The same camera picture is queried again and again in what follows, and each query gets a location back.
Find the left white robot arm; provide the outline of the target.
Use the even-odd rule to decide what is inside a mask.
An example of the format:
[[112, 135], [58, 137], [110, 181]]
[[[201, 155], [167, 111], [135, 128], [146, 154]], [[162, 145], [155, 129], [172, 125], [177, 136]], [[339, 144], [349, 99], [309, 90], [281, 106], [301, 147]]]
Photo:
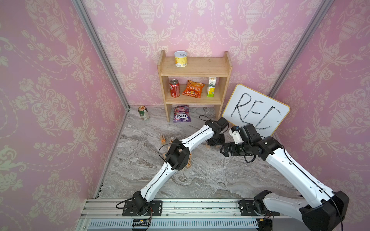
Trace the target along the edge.
[[135, 192], [132, 197], [135, 213], [142, 216], [149, 210], [149, 203], [153, 201], [157, 192], [166, 181], [175, 173], [182, 170], [188, 164], [190, 153], [203, 142], [214, 139], [219, 140], [221, 132], [228, 126], [228, 121], [221, 117], [218, 121], [206, 120], [205, 124], [194, 134], [179, 140], [175, 139], [164, 164], [152, 180], [141, 190]]

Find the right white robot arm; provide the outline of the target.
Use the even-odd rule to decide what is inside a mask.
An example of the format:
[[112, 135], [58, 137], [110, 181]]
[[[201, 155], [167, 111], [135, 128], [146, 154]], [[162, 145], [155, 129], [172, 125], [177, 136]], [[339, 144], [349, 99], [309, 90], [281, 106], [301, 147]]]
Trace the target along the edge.
[[332, 231], [342, 226], [349, 205], [343, 191], [335, 192], [291, 157], [275, 138], [261, 136], [252, 124], [234, 126], [229, 131], [233, 142], [224, 142], [225, 157], [261, 158], [279, 171], [301, 194], [301, 199], [279, 196], [264, 190], [254, 197], [258, 215], [280, 213], [301, 221], [311, 231]]

